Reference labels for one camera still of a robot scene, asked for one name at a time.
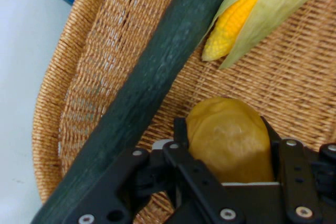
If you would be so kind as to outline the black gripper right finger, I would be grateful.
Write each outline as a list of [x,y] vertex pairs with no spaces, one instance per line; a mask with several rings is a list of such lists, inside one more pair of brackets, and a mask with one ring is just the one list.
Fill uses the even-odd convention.
[[286,223],[335,223],[335,143],[314,151],[299,140],[281,138],[266,119],[263,122]]

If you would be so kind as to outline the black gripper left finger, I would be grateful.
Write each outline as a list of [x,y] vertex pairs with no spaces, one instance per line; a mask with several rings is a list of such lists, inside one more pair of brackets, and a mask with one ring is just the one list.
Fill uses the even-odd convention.
[[167,223],[245,223],[243,211],[205,164],[188,152],[186,122],[156,150],[129,148],[107,168],[65,218],[66,223],[133,223],[153,194],[174,212]]

